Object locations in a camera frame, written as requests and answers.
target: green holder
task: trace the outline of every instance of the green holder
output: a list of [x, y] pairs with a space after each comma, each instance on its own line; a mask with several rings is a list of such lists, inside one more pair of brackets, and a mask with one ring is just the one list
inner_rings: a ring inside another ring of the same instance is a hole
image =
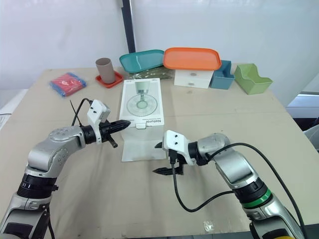
[[235, 81], [248, 95], [264, 93], [273, 82], [270, 78], [260, 77], [255, 64], [237, 65]]

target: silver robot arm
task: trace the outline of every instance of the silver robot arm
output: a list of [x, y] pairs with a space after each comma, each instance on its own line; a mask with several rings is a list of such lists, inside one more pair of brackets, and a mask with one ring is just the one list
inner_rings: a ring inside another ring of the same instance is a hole
[[[157, 147], [162, 147], [169, 156], [174, 155], [172, 152], [177, 152], [177, 160], [180, 163], [177, 173], [183, 174], [181, 168], [183, 164], [205, 165], [209, 162], [207, 153], [213, 154], [229, 144], [229, 139], [220, 133], [190, 142], [184, 135], [168, 130], [164, 134], [163, 143]], [[250, 230], [255, 239], [283, 236], [304, 239], [295, 219], [241, 153], [229, 148], [214, 156], [213, 161], [218, 172], [242, 204], [247, 217], [252, 221]], [[171, 174], [164, 168], [155, 172]]]
[[108, 122], [109, 108], [94, 100], [88, 111], [88, 126], [70, 126], [52, 131], [48, 138], [37, 144], [29, 153], [28, 164], [19, 189], [13, 194], [0, 224], [2, 239], [42, 239], [50, 220], [51, 193], [68, 157], [93, 142], [109, 141], [129, 126], [127, 120]]

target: black cable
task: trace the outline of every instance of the black cable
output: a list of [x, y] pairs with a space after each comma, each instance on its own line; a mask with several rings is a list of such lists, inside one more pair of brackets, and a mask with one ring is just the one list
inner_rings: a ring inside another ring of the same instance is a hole
[[[49, 206], [46, 208], [46, 211], [50, 214], [50, 207]], [[52, 224], [51, 224], [51, 219], [49, 219], [48, 227], [49, 227], [49, 231], [51, 234], [51, 239], [55, 239], [54, 231], [53, 231]]]
[[82, 123], [81, 123], [81, 121], [80, 121], [80, 119], [79, 119], [78, 115], [77, 115], [77, 114], [76, 114], [76, 112], [75, 112], [75, 109], [74, 109], [74, 106], [73, 106], [73, 104], [72, 104], [72, 101], [71, 101], [71, 100], [70, 100], [70, 103], [71, 103], [71, 106], [72, 106], [73, 112], [75, 113], [76, 117], [78, 118], [78, 121], [79, 121], [80, 126], [82, 126]]
[[75, 124], [76, 118], [78, 117], [79, 111], [80, 111], [80, 109], [81, 109], [81, 107], [82, 107], [82, 105], [83, 105], [84, 101], [89, 102], [89, 104], [91, 104], [91, 103], [92, 103], [92, 101], [91, 101], [91, 100], [89, 100], [88, 98], [84, 98], [84, 99], [82, 99], [82, 100], [81, 100], [81, 103], [80, 103], [80, 105], [79, 105], [78, 109], [76, 110], [75, 116], [74, 116], [74, 118], [73, 118], [72, 126]]
[[172, 172], [173, 172], [174, 189], [175, 189], [175, 194], [176, 194], [177, 200], [178, 200], [179, 204], [182, 206], [182, 208], [184, 208], [186, 211], [188, 211], [188, 212], [190, 212], [190, 213], [197, 212], [198, 210], [200, 210], [201, 208], [203, 208], [205, 205], [207, 205], [208, 203], [210, 203], [211, 201], [213, 201], [214, 199], [216, 199], [216, 198], [218, 198], [218, 197], [220, 197], [220, 196], [223, 196], [223, 195], [225, 195], [225, 194], [234, 193], [233, 191], [226, 191], [226, 192], [218, 193], [218, 194], [212, 196], [211, 198], [209, 198], [207, 201], [205, 201], [205, 202], [202, 203], [201, 205], [199, 205], [197, 208], [189, 209], [189, 208], [186, 207], [185, 204], [181, 201], [181, 198], [180, 198], [180, 196], [179, 196], [178, 189], [177, 189], [177, 182], [176, 182], [175, 167], [174, 167], [174, 164], [173, 164], [173, 163], [171, 164], [171, 169], [172, 169]]
[[299, 220], [299, 223], [300, 223], [301, 230], [302, 230], [302, 232], [304, 234], [305, 239], [307, 239], [308, 237], [307, 237], [307, 233], [306, 233], [305, 223], [304, 223], [303, 217], [301, 216], [300, 210], [299, 210], [299, 208], [298, 208], [293, 196], [291, 195], [290, 191], [288, 190], [287, 186], [285, 185], [285, 183], [283, 182], [283, 180], [279, 176], [279, 174], [276, 171], [276, 169], [274, 168], [274, 166], [271, 164], [271, 162], [268, 160], [268, 158], [259, 149], [255, 148], [254, 146], [252, 146], [250, 144], [247, 144], [247, 143], [233, 143], [233, 144], [227, 145], [227, 146], [217, 150], [212, 155], [209, 155], [208, 153], [206, 153], [205, 155], [208, 157], [208, 161], [210, 161], [214, 156], [216, 156], [220, 152], [222, 152], [222, 151], [224, 151], [224, 150], [226, 150], [228, 148], [231, 148], [231, 147], [234, 147], [234, 146], [238, 146], [238, 145], [246, 146], [248, 148], [253, 149], [254, 151], [256, 151], [266, 161], [268, 166], [274, 172], [274, 174], [277, 177], [278, 181], [280, 182], [281, 186], [284, 188], [284, 190], [285, 190], [286, 194], [288, 195], [291, 203], [293, 204], [294, 209], [295, 209], [296, 214], [297, 214], [297, 217], [298, 217], [298, 220]]

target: white box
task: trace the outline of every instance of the white box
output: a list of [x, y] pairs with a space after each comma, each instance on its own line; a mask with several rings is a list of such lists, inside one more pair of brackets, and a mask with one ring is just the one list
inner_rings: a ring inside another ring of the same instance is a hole
[[131, 122], [121, 131], [123, 162], [165, 159], [165, 152], [154, 148], [164, 134], [159, 78], [124, 81], [119, 119]]
[[174, 85], [207, 89], [214, 71], [175, 70]]

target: beige tabletop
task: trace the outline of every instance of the beige tabletop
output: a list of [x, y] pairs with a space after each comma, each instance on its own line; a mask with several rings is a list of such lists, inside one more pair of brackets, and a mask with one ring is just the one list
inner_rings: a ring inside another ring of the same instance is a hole
[[[60, 97], [48, 82], [65, 72], [74, 72], [88, 86]], [[94, 68], [46, 70], [29, 89], [9, 121], [0, 131], [0, 215], [3, 215], [23, 176], [29, 151], [55, 128], [71, 125], [73, 111], [83, 97], [99, 99], [117, 120], [123, 84], [112, 89], [95, 80]], [[174, 86], [161, 80], [165, 129], [197, 140], [214, 132], [232, 142], [259, 148], [273, 163], [294, 196], [306, 224], [319, 223], [317, 180], [319, 155], [293, 119], [270, 91], [247, 95], [233, 83], [229, 90]], [[84, 105], [80, 120], [86, 124]], [[121, 162], [119, 147], [91, 144], [74, 153], [65, 164], [53, 192], [51, 213], [57, 238], [136, 238], [206, 233], [203, 222], [212, 221], [213, 233], [249, 230], [249, 220], [234, 195], [225, 195], [196, 213], [181, 208], [175, 197], [172, 177], [152, 173], [168, 167], [166, 160]], [[296, 215], [288, 197], [255, 152], [237, 147], [255, 167], [263, 181]], [[229, 190], [213, 163], [185, 166], [177, 177], [180, 195], [190, 208], [212, 195]]]

